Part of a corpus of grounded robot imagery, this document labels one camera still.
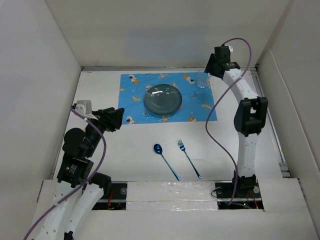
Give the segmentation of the clear plastic cup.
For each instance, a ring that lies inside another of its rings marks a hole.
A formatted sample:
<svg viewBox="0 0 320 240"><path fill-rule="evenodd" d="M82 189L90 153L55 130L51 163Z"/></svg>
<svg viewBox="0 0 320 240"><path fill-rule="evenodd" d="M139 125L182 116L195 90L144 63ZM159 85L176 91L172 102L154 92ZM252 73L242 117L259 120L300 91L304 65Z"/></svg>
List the clear plastic cup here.
<svg viewBox="0 0 320 240"><path fill-rule="evenodd" d="M209 88L210 87L210 77L209 73L205 72L204 68L200 68L197 72L196 84L199 88Z"/></svg>

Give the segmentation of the blue space-print cloth placemat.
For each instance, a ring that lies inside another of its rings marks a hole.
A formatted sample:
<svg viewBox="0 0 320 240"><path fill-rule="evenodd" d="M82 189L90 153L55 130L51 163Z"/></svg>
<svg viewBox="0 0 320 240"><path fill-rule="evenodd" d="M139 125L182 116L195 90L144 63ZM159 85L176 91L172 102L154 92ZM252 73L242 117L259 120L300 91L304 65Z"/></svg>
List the blue space-print cloth placemat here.
<svg viewBox="0 0 320 240"><path fill-rule="evenodd" d="M197 72L128 73L120 77L118 107L124 108L123 124L159 124L174 122L216 121L210 113L215 105L211 87L198 87ZM144 105L148 89L158 84L169 84L182 94L182 104L177 112L155 115Z"/></svg>

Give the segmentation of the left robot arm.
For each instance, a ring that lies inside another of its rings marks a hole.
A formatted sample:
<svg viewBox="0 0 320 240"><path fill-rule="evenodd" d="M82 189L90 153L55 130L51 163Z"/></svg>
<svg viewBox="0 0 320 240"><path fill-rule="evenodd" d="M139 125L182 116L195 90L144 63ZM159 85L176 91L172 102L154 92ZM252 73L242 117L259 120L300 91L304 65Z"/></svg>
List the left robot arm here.
<svg viewBox="0 0 320 240"><path fill-rule="evenodd" d="M76 108L77 105L72 106L72 113L87 125L85 129L71 128L64 135L56 192L52 207L43 216L37 240L76 240L97 201L112 191L111 177L93 169L90 158L100 142L107 144L104 132L121 128L125 110L110 107L83 115Z"/></svg>

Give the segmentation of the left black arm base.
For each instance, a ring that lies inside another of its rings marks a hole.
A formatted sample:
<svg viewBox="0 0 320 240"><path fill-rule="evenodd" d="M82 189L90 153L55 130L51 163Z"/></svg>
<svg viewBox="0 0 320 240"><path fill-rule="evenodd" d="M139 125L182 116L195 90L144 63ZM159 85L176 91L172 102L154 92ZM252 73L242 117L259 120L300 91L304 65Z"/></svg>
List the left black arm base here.
<svg viewBox="0 0 320 240"><path fill-rule="evenodd" d="M128 183L112 182L110 191L94 205L93 210L121 211L126 210Z"/></svg>

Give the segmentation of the teal ceramic plate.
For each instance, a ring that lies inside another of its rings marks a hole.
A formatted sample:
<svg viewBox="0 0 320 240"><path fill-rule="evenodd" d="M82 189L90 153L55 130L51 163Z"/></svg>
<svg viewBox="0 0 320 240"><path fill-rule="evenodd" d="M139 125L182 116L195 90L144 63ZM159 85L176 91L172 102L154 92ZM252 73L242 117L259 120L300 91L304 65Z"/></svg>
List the teal ceramic plate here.
<svg viewBox="0 0 320 240"><path fill-rule="evenodd" d="M170 115L177 112L182 105L181 92L170 84L157 84L148 89L144 95L144 106L154 115Z"/></svg>

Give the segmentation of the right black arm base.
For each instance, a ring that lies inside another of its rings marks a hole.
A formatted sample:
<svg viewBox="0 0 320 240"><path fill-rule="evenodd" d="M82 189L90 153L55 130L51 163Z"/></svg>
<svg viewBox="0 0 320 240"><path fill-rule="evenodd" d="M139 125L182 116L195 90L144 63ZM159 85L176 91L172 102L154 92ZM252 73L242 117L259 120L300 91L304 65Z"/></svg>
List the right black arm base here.
<svg viewBox="0 0 320 240"><path fill-rule="evenodd" d="M237 189L233 200L234 185L231 181L216 181L211 196L216 199L219 210L263 210L263 200L258 181L249 189Z"/></svg>

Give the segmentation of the blue metal spoon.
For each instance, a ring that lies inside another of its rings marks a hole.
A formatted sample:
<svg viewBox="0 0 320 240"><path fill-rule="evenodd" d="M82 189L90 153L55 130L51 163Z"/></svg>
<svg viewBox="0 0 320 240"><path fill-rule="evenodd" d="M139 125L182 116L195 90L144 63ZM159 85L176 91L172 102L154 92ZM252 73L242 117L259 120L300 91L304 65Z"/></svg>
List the blue metal spoon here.
<svg viewBox="0 0 320 240"><path fill-rule="evenodd" d="M171 172L173 173L173 175L175 176L175 178L180 181L180 177L178 176L178 174L176 173L176 171L172 168L172 166L169 164L169 162L166 160L166 158L164 157L163 155L163 149L161 147L160 144L156 143L154 146L153 146L153 149L154 149L154 152L157 153L158 155L160 155L163 160L165 161L165 163L167 164L167 166L170 168Z"/></svg>

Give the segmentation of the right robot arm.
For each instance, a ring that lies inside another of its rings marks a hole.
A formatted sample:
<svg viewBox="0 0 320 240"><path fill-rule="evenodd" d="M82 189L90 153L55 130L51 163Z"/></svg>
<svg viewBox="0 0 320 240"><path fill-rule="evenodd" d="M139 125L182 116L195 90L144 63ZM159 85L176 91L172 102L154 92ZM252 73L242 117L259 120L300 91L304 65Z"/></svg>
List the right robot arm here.
<svg viewBox="0 0 320 240"><path fill-rule="evenodd" d="M256 185L255 156L258 137L266 124L268 99L260 97L246 81L237 62L231 61L233 48L221 45L210 55L205 73L220 78L235 96L238 107L233 119L238 133L238 158L234 162L230 196L243 197Z"/></svg>

